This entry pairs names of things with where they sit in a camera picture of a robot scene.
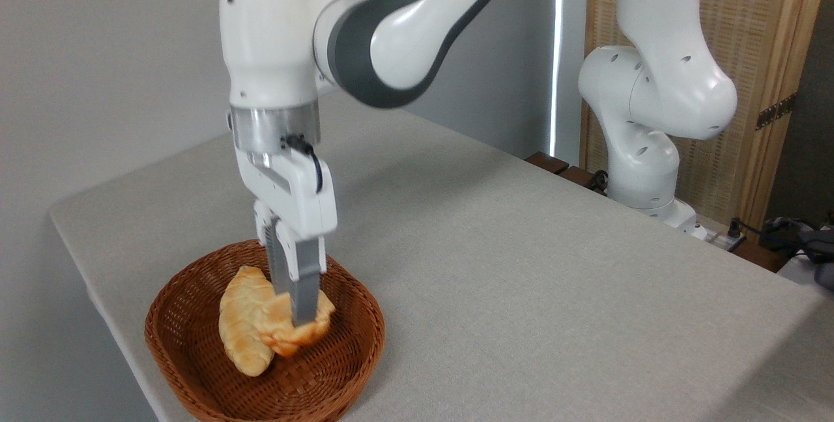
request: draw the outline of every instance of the wicker basket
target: wicker basket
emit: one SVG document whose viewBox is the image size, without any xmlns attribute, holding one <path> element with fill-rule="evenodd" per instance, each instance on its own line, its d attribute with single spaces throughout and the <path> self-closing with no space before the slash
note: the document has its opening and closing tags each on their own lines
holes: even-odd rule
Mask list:
<svg viewBox="0 0 834 422">
<path fill-rule="evenodd" d="M 231 244 L 173 276 L 145 321 L 145 342 L 179 401 L 200 420 L 337 420 L 357 400 L 382 356 L 384 322 L 362 283 L 328 257 L 321 288 L 336 306 L 330 332 L 291 359 L 275 356 L 250 378 L 224 354 L 220 297 L 243 265 L 269 277 L 255 240 Z"/>
</svg>

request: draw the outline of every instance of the gray table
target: gray table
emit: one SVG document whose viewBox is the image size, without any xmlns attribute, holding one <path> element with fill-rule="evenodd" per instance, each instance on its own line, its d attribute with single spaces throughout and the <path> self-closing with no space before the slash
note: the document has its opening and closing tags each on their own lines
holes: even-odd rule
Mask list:
<svg viewBox="0 0 834 422">
<path fill-rule="evenodd" d="M 404 111 L 322 100 L 328 252 L 382 307 L 344 420 L 834 420 L 834 306 Z M 143 341 L 194 259 L 253 238 L 229 137 L 51 209 L 160 420 L 191 420 Z"/>
</svg>

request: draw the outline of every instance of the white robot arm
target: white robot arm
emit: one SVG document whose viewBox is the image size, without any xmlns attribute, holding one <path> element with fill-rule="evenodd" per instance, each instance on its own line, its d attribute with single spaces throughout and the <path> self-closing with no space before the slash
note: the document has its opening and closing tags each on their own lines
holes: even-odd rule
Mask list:
<svg viewBox="0 0 834 422">
<path fill-rule="evenodd" d="M 679 155 L 667 134 L 709 139 L 732 120 L 736 87 L 700 28 L 700 0 L 617 0 L 634 43 L 586 58 L 580 92 L 608 146 L 608 196 L 701 236 L 695 212 L 675 199 Z"/>
<path fill-rule="evenodd" d="M 336 228 L 319 95 L 341 87 L 401 107 L 432 82 L 451 43 L 489 0 L 220 0 L 229 127 L 276 292 L 295 325 L 315 318 L 324 235 Z"/>
</svg>

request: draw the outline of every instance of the metal hinge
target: metal hinge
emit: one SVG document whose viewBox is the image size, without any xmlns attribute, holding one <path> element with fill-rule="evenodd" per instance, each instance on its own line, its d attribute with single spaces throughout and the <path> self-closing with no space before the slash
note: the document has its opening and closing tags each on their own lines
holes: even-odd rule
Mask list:
<svg viewBox="0 0 834 422">
<path fill-rule="evenodd" d="M 756 122 L 756 131 L 759 131 L 764 126 L 769 125 L 777 119 L 785 116 L 787 113 L 793 111 L 796 106 L 796 93 L 790 95 L 788 98 L 777 102 L 766 110 L 759 113 L 759 120 Z"/>
</svg>

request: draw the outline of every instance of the bread roll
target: bread roll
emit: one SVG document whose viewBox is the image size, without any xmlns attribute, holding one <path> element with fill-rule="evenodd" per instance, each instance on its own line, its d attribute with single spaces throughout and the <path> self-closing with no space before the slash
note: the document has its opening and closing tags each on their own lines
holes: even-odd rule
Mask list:
<svg viewBox="0 0 834 422">
<path fill-rule="evenodd" d="M 242 374 L 258 376 L 269 366 L 273 351 L 260 339 L 255 323 L 263 320 L 263 307 L 275 294 L 258 268 L 241 267 L 220 298 L 220 340 L 226 356 Z"/>
<path fill-rule="evenodd" d="M 273 351 L 292 357 L 298 348 L 323 338 L 334 311 L 336 307 L 319 290 L 315 320 L 296 328 L 288 292 L 276 296 L 261 270 L 244 266 L 220 298 L 220 339 L 238 370 L 257 376 L 269 366 Z"/>
</svg>

